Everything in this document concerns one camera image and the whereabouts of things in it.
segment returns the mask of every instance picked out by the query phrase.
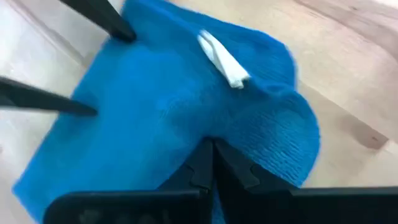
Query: wooden floor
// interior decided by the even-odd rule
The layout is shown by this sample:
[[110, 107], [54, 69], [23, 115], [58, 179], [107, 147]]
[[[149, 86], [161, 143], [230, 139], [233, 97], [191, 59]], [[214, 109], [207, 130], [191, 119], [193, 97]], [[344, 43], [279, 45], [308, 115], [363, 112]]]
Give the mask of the wooden floor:
[[[122, 0], [111, 1], [120, 9]], [[398, 185], [398, 4], [388, 0], [174, 0], [285, 43], [322, 148], [306, 187]], [[68, 96], [106, 34], [56, 0], [0, 1], [0, 74]], [[56, 114], [0, 110], [0, 217]]]

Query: blue microfiber cloth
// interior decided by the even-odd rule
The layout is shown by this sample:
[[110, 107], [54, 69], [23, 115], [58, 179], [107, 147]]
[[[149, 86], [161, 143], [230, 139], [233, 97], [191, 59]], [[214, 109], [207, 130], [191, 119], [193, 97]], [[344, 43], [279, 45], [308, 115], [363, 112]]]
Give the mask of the blue microfiber cloth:
[[[107, 41], [73, 94], [98, 116], [61, 114], [14, 186], [36, 221], [69, 192], [156, 189], [205, 136], [303, 183], [319, 131], [295, 91], [294, 62], [283, 44], [165, 1], [128, 0], [123, 17], [138, 39]], [[232, 89], [202, 51], [201, 29], [252, 76], [242, 90]], [[213, 223], [222, 223], [219, 201], [215, 207]]]

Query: black plastic tab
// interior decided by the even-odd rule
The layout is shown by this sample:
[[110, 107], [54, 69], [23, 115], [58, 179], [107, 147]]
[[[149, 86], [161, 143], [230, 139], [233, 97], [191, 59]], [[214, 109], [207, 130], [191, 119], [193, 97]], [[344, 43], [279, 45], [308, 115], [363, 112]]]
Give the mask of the black plastic tab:
[[159, 190], [201, 188], [213, 186], [213, 142], [204, 139], [183, 165], [166, 180]]
[[214, 152], [217, 188], [228, 224], [288, 221], [275, 222], [278, 217], [289, 217], [282, 214], [289, 211], [288, 189], [296, 187], [263, 169], [224, 140], [215, 141]]

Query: light wood surface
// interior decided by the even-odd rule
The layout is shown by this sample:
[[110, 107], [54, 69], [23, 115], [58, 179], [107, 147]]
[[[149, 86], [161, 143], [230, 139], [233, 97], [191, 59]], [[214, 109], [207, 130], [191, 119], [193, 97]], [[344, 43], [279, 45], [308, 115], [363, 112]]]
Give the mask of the light wood surface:
[[[122, 0], [111, 1], [120, 9]], [[174, 0], [285, 43], [321, 128], [305, 187], [398, 185], [398, 4]], [[0, 74], [69, 96], [106, 38], [56, 0], [0, 1]], [[0, 110], [0, 217], [32, 223], [11, 194], [56, 114]]]

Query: white tag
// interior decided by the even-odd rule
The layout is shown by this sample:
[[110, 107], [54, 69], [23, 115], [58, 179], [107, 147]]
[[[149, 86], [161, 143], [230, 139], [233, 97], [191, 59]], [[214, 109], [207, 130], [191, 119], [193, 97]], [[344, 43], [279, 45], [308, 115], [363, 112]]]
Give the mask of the white tag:
[[227, 79], [229, 85], [232, 88], [242, 89], [243, 80], [250, 78], [250, 75], [239, 62], [209, 32], [201, 30], [198, 41], [207, 57]]

